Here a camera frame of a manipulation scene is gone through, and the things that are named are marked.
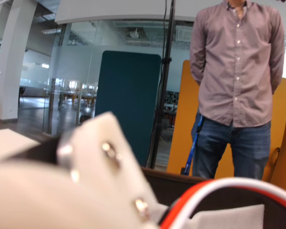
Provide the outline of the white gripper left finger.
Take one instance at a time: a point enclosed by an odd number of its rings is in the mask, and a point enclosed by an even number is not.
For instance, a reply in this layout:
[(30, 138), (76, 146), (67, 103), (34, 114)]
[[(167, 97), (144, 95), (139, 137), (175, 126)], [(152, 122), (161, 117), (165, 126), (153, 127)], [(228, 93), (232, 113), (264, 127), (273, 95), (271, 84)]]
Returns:
[(54, 167), (0, 164), (0, 229), (141, 229), (133, 207)]

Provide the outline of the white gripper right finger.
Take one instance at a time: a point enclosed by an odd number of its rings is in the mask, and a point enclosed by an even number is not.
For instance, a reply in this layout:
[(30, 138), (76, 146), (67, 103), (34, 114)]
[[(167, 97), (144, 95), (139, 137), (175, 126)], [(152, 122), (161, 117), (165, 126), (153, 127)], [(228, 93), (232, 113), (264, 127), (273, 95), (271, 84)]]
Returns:
[(57, 163), (67, 169), (94, 229), (156, 229), (164, 208), (110, 112), (60, 137)]

